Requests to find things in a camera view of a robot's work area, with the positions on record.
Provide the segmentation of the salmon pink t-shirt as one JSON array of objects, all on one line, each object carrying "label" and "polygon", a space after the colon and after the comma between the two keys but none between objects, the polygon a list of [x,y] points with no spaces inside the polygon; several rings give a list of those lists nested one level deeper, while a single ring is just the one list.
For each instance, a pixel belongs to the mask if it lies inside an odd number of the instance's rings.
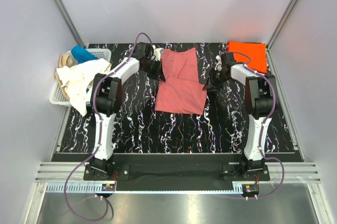
[{"label": "salmon pink t-shirt", "polygon": [[179,114],[203,114],[206,91],[199,82],[196,49],[162,54],[165,82],[158,86],[155,111]]}]

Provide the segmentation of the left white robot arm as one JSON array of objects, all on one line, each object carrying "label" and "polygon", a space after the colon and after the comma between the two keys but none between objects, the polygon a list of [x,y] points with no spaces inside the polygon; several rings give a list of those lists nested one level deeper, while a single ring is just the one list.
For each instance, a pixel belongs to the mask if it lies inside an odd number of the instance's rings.
[{"label": "left white robot arm", "polygon": [[163,48],[140,42],[118,66],[106,74],[95,75],[90,100],[96,121],[95,145],[93,153],[86,158],[88,165],[85,175],[90,174],[103,180],[116,175],[112,134],[115,117],[123,102],[123,84],[138,71],[144,71],[150,79],[165,82],[163,54]]}]

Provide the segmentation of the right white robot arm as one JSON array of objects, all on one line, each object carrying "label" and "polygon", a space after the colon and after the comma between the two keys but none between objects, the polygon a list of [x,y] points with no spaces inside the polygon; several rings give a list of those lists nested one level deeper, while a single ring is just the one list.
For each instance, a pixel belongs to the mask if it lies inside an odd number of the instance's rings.
[{"label": "right white robot arm", "polygon": [[226,81],[234,80],[244,85],[244,106],[249,115],[247,143],[238,168],[224,178],[247,181],[269,181],[270,175],[265,164],[264,145],[272,115],[278,105],[276,79],[272,74],[262,74],[238,62],[233,52],[225,52],[216,57],[216,65],[210,70],[203,90],[219,90]]}]

